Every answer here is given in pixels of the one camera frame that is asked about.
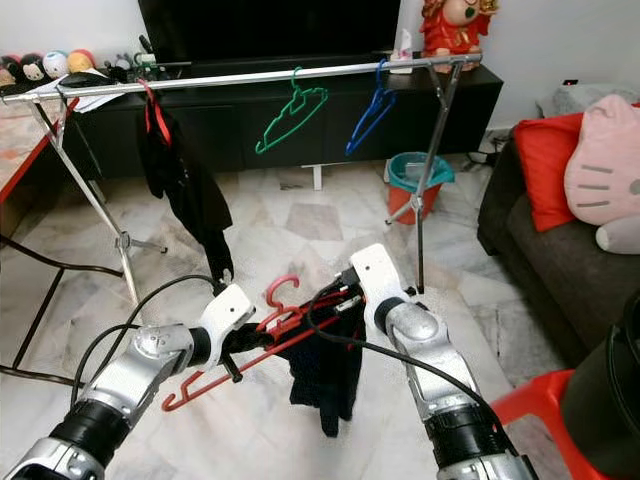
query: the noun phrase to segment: green hanger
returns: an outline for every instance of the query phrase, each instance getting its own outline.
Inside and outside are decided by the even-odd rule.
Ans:
[[[256,153],[258,155],[262,155],[264,152],[276,146],[289,135],[299,130],[300,127],[307,123],[311,119],[311,117],[313,117],[315,113],[320,110],[320,107],[322,107],[329,99],[329,90],[327,90],[326,88],[315,87],[308,88],[307,90],[301,90],[300,87],[296,85],[296,73],[300,69],[302,69],[302,67],[296,67],[293,71],[293,76],[291,77],[293,97],[291,98],[289,103],[282,107],[282,110],[280,110],[280,114],[271,121],[271,123],[265,130],[264,135],[262,136],[262,140],[258,141],[258,143],[256,144]],[[278,124],[278,122],[280,122],[284,118],[285,115],[293,117],[298,112],[300,112],[300,110],[302,110],[307,105],[307,97],[309,97],[310,95],[320,95],[320,102],[318,103],[318,105],[316,105],[315,108],[311,110],[311,112],[309,112],[307,116],[305,116],[295,127],[293,127],[284,135],[281,135],[274,141],[270,142],[267,137],[269,136],[269,133],[271,133],[271,130]]]

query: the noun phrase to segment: red pillow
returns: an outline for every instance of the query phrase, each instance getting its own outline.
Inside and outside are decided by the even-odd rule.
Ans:
[[[582,113],[523,120],[514,131],[533,223],[544,232],[575,219],[564,193],[564,171],[578,146]]]

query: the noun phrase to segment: bucket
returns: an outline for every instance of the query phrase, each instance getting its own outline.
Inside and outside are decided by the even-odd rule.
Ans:
[[[389,213],[393,214],[402,206],[404,206],[411,194],[415,193],[420,181],[420,175],[424,169],[427,160],[427,154],[424,152],[407,152],[400,153],[393,157],[389,162]],[[433,173],[428,180],[422,202],[422,218],[424,219],[433,209],[438,192],[442,188],[443,183],[452,183],[455,180],[453,169],[447,161],[439,156],[433,160]],[[416,223],[416,216],[413,210],[409,210],[397,219],[398,222],[405,225],[413,225]]]
[[[620,325],[569,381],[562,415],[574,443],[600,472],[640,479],[640,294]]]

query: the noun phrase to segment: red table edge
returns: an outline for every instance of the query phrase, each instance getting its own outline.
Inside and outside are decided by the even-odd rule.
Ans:
[[[71,113],[73,112],[73,109],[75,108],[79,100],[80,100],[79,98],[76,98],[73,100],[73,102],[71,102],[71,104],[67,108],[67,116],[71,115]],[[11,176],[9,181],[5,184],[2,190],[0,190],[0,203],[4,203],[4,201],[7,198],[9,198],[9,195],[11,194],[15,186],[18,184],[18,182],[20,182],[24,174],[27,173],[27,170],[29,170],[29,167],[31,167],[35,159],[38,158],[38,155],[42,153],[42,150],[44,150],[44,147],[46,147],[48,144],[49,144],[49,137],[44,135],[40,139],[38,144],[34,147],[34,149],[31,150],[31,153],[26,158],[26,160],[22,162],[22,165],[20,165],[20,168],[18,168],[18,170],[14,172],[14,174]]]

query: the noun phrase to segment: television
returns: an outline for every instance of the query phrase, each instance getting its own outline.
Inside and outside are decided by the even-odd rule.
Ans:
[[[138,0],[161,63],[355,56],[393,48],[400,0]]]

